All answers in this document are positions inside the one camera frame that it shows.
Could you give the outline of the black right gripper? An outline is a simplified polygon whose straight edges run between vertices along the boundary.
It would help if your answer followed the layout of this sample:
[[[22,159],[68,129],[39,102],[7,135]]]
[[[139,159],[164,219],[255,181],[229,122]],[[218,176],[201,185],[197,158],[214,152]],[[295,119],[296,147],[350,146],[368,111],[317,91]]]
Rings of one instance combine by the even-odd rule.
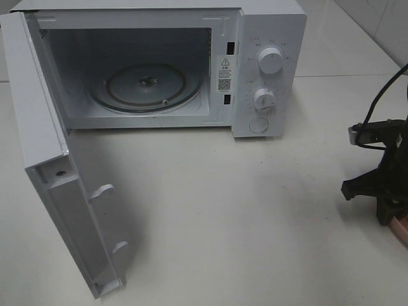
[[[343,181],[340,190],[346,200],[377,198],[377,219],[380,225],[388,225],[402,214],[402,203],[407,201],[407,120],[383,120],[373,123],[373,128],[385,146],[378,167]]]

